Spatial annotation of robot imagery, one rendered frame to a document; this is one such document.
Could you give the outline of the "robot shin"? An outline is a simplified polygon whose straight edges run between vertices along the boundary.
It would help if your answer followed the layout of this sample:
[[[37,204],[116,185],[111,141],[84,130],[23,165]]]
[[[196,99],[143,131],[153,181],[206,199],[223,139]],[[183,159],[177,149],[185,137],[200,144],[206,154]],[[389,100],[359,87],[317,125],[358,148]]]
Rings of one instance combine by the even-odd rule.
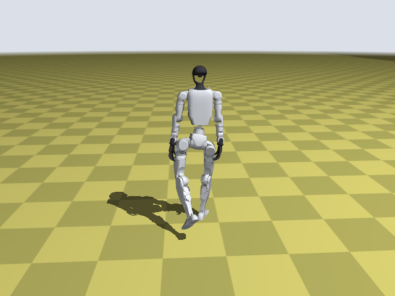
[[[177,193],[180,199],[180,202],[182,203],[187,219],[193,215],[193,211],[191,208],[191,196],[190,196],[190,189],[189,186],[183,186],[183,180],[181,177],[178,177],[176,179],[176,189]]]
[[[206,208],[206,202],[207,199],[209,198],[210,194],[210,188],[211,188],[211,182],[212,182],[212,177],[209,176],[207,179],[207,185],[201,185],[201,191],[200,191],[200,198],[201,198],[201,206],[200,206],[200,212],[205,213],[205,208]]]

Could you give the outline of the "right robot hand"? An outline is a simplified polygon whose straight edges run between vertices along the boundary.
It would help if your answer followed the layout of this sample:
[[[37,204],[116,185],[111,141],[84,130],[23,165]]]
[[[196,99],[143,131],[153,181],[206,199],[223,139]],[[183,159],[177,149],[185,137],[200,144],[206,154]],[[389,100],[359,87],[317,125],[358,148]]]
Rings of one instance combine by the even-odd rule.
[[[219,142],[217,143],[217,145],[218,145],[218,149],[217,149],[216,153],[214,154],[214,155],[217,154],[217,156],[215,158],[213,158],[213,160],[217,160],[220,158],[220,155],[222,153],[222,146],[223,146],[223,139],[222,138],[219,139]]]

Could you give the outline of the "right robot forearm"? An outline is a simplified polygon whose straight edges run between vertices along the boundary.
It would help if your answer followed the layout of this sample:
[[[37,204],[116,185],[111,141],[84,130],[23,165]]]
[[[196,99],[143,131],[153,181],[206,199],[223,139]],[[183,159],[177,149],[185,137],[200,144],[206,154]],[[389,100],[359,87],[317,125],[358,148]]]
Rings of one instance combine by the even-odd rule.
[[[224,138],[223,138],[223,115],[222,115],[222,122],[215,124],[216,127],[216,134],[217,134],[217,142],[219,142],[219,139],[223,139],[224,143]]]

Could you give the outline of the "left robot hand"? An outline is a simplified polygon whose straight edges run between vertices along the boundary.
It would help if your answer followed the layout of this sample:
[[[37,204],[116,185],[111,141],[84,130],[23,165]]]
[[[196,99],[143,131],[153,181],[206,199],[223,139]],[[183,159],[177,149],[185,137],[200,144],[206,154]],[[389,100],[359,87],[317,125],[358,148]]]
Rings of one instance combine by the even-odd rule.
[[[174,151],[174,149],[175,149],[175,145],[177,144],[177,143],[174,143],[175,142],[175,139],[174,138],[171,138],[170,139],[170,147],[169,147],[169,158],[172,160],[172,161],[175,161],[174,160],[174,157],[173,157],[173,154],[175,154],[175,151]]]

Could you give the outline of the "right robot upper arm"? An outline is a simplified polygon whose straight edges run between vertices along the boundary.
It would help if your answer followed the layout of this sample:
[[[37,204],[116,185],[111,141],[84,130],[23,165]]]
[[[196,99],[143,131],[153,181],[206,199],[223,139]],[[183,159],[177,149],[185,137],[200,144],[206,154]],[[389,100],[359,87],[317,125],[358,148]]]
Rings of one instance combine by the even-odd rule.
[[[219,91],[212,91],[214,94],[214,122],[222,122],[222,94]]]

